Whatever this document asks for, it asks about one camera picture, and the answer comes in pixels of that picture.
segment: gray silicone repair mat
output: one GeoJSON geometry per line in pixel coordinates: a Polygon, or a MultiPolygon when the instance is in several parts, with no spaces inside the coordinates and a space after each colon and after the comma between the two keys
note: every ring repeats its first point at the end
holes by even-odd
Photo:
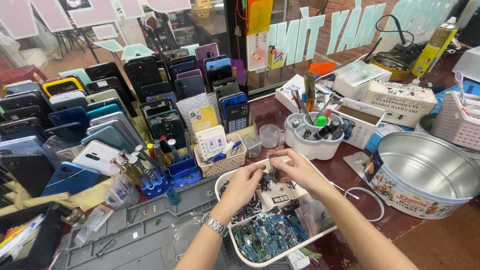
{"type": "MultiPolygon", "coordinates": [[[[181,201],[175,206],[168,202],[165,195],[161,195],[131,208],[116,211],[80,248],[76,247],[73,240],[82,226],[73,228],[71,233],[61,239],[58,250],[63,252],[57,258],[53,270],[168,270],[162,256],[165,233],[177,217],[188,212],[210,211],[215,206],[215,182],[222,174],[224,172],[176,189],[181,201]],[[126,226],[137,209],[134,222],[126,226]],[[98,258],[95,254],[111,240],[116,243],[98,258]]],[[[242,263],[230,236],[227,235],[214,269],[253,268],[242,263]]],[[[285,257],[264,269],[293,270],[293,267],[285,257]]]]}

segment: silver metal watch band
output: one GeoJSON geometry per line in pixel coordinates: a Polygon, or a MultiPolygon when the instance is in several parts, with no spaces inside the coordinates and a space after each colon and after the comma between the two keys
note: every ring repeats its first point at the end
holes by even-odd
{"type": "Polygon", "coordinates": [[[202,223],[212,228],[214,231],[219,233],[222,237],[225,237],[228,234],[227,226],[222,225],[222,223],[220,223],[214,217],[211,217],[210,212],[206,212],[204,214],[204,216],[202,217],[202,223]]]}

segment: left hand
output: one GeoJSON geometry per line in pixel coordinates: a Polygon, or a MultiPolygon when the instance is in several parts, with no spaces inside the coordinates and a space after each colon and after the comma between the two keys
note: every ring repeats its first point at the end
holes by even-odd
{"type": "Polygon", "coordinates": [[[250,164],[238,168],[219,203],[225,204],[235,214],[252,199],[258,182],[263,176],[262,170],[265,168],[266,166],[261,164],[250,164]]]}

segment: yellow spray can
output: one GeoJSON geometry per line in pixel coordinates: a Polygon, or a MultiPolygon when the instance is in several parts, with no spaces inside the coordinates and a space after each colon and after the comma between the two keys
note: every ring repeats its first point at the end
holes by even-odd
{"type": "Polygon", "coordinates": [[[426,76],[430,69],[432,69],[458,31],[455,22],[456,18],[451,17],[448,21],[437,27],[425,46],[425,49],[423,49],[423,52],[419,56],[417,63],[415,63],[412,68],[413,75],[426,76]]]}

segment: forearm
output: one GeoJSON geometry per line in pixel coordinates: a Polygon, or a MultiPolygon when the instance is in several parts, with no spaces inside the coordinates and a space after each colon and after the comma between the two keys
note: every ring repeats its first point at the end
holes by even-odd
{"type": "Polygon", "coordinates": [[[366,269],[418,269],[335,188],[313,188],[310,192],[325,205],[353,254],[366,269]]]}
{"type": "MultiPolygon", "coordinates": [[[[223,225],[227,225],[234,214],[232,209],[229,209],[220,201],[212,209],[210,216],[216,218],[223,225]]],[[[222,245],[222,239],[220,234],[212,228],[205,224],[202,225],[197,236],[183,255],[182,260],[175,267],[175,270],[212,269],[222,245]]]]}

